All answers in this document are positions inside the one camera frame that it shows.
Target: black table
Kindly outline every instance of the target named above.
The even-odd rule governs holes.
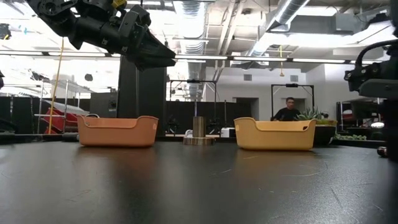
[[[0,223],[397,223],[398,164],[374,149],[0,146]]]

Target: basket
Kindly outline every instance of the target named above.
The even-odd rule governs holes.
[[[234,122],[236,141],[243,149],[306,151],[313,147],[317,121],[256,121],[252,118],[238,118]]]
[[[155,143],[158,119],[91,118],[78,116],[80,144],[84,146],[150,147]]]

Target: metal base plate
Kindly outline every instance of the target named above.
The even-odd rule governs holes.
[[[211,146],[215,143],[214,138],[184,138],[184,145],[191,146]]]

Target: person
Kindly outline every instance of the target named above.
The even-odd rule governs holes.
[[[273,121],[295,121],[300,111],[294,108],[294,98],[286,98],[286,107],[282,108],[272,118]]]

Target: black pillar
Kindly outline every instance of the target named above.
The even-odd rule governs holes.
[[[159,119],[157,135],[165,135],[166,68],[139,72],[124,57],[120,61],[118,118],[154,116]]]

